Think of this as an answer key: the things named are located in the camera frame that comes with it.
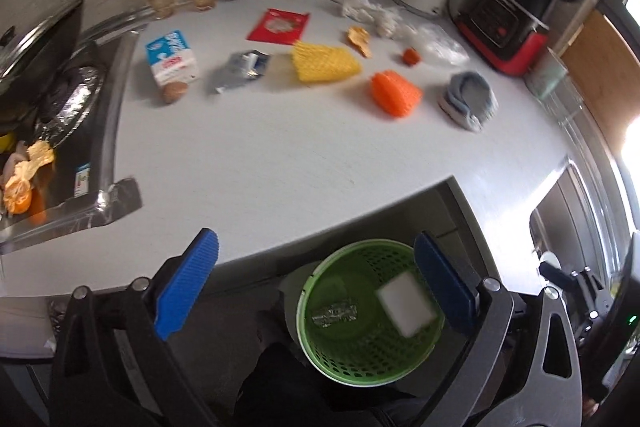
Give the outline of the white square sponge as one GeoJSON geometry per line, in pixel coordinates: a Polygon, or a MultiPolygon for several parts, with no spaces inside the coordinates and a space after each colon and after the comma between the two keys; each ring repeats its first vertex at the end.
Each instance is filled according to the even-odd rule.
{"type": "Polygon", "coordinates": [[[376,297],[404,338],[414,337],[436,320],[437,312],[431,299],[409,271],[397,275],[378,288],[376,297]]]}

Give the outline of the brown egg shell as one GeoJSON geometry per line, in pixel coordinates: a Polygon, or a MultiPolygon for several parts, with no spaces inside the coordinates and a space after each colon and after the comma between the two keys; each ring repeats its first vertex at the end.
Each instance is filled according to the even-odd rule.
{"type": "Polygon", "coordinates": [[[171,81],[163,85],[162,98],[165,104],[176,103],[189,91],[189,85],[183,81],[171,81]]]}

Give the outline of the grey blue cloth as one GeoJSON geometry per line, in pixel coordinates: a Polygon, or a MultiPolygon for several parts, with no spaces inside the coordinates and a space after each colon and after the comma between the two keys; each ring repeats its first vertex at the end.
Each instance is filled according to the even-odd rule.
{"type": "Polygon", "coordinates": [[[488,81],[470,70],[451,76],[438,104],[458,126],[475,133],[483,131],[499,107],[488,81]]]}

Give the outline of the orange foam fruit net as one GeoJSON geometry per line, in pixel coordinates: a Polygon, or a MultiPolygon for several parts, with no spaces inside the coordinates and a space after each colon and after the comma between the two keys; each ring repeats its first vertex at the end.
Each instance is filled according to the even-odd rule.
{"type": "Polygon", "coordinates": [[[422,90],[393,70],[376,72],[370,93],[378,107],[394,118],[408,117],[422,101],[422,90]]]}

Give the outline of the white blue milk carton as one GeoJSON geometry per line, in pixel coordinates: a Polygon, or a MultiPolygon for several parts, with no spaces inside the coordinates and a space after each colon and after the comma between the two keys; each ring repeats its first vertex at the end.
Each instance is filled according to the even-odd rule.
{"type": "Polygon", "coordinates": [[[191,83],[200,78],[195,54],[180,30],[169,31],[145,45],[146,59],[158,87],[191,83]]]}

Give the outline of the silver foil wrapper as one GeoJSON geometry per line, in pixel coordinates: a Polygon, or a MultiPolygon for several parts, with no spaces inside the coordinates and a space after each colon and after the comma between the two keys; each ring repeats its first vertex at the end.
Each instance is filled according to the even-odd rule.
{"type": "Polygon", "coordinates": [[[258,50],[232,54],[227,64],[215,75],[214,91],[222,93],[241,88],[262,78],[267,72],[269,61],[270,55],[258,50]]]}

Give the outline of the small red bottle cap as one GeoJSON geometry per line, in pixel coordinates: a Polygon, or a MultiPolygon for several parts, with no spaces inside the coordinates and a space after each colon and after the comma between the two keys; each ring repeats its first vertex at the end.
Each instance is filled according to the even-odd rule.
{"type": "Polygon", "coordinates": [[[401,60],[409,67],[413,67],[418,65],[421,61],[420,53],[413,48],[405,49],[404,53],[401,55],[401,60]]]}

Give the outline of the clear plastic bag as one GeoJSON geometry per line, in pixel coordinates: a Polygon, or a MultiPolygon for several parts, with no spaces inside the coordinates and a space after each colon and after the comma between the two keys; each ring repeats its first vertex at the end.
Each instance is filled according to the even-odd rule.
{"type": "Polygon", "coordinates": [[[400,34],[401,40],[415,49],[424,61],[449,66],[462,66],[469,62],[465,48],[437,24],[403,24],[400,34]]]}

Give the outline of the green mesh trash basket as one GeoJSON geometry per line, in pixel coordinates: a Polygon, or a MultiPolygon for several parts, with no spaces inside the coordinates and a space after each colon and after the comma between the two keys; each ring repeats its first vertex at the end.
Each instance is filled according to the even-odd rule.
{"type": "Polygon", "coordinates": [[[304,355],[336,383],[371,388],[396,383],[433,352],[444,327],[416,262],[413,249],[391,239],[365,239],[347,245],[320,262],[305,281],[296,306],[295,326],[304,355]],[[397,275],[411,272],[431,299],[436,320],[412,338],[404,338],[386,315],[376,291],[397,275]],[[349,300],[358,319],[327,329],[314,325],[311,313],[349,300]]]}

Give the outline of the crumpled foil in basket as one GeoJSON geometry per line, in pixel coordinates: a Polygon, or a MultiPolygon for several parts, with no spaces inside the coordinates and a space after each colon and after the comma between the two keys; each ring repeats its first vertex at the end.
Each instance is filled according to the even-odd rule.
{"type": "Polygon", "coordinates": [[[327,329],[334,324],[353,322],[358,319],[358,308],[349,300],[332,303],[311,313],[314,325],[327,329]]]}

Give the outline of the glass cup with print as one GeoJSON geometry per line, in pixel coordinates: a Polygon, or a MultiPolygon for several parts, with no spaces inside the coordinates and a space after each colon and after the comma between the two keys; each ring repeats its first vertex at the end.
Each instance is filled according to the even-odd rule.
{"type": "Polygon", "coordinates": [[[544,101],[559,86],[568,74],[568,68],[552,49],[540,54],[537,62],[525,76],[529,92],[538,100],[544,101]]]}

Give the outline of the wooden cutting board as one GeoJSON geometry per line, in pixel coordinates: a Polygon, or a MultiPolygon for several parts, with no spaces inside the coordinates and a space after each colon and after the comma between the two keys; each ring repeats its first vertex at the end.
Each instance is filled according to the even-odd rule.
{"type": "Polygon", "coordinates": [[[611,152],[623,152],[628,127],[639,117],[639,60],[626,40],[592,11],[562,55],[611,152]]]}

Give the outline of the orange peel piece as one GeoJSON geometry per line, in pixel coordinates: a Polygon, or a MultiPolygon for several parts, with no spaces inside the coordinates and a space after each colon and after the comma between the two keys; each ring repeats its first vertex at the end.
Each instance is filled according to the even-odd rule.
{"type": "Polygon", "coordinates": [[[363,57],[370,58],[372,56],[370,49],[370,35],[362,27],[352,26],[346,32],[347,42],[363,57]]]}

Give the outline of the red snack packet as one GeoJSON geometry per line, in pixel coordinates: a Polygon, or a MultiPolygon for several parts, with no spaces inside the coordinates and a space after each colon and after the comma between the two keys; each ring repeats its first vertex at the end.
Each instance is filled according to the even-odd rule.
{"type": "Polygon", "coordinates": [[[309,13],[268,9],[246,38],[248,41],[292,46],[303,35],[309,19],[309,13]]]}

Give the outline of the crumpled white tissue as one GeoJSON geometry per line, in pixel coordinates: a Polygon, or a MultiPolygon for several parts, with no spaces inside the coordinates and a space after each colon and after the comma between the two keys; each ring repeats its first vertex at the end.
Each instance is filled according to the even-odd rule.
{"type": "Polygon", "coordinates": [[[393,39],[401,23],[398,9],[384,8],[383,5],[369,0],[344,0],[341,13],[342,17],[373,25],[382,38],[393,39]]]}

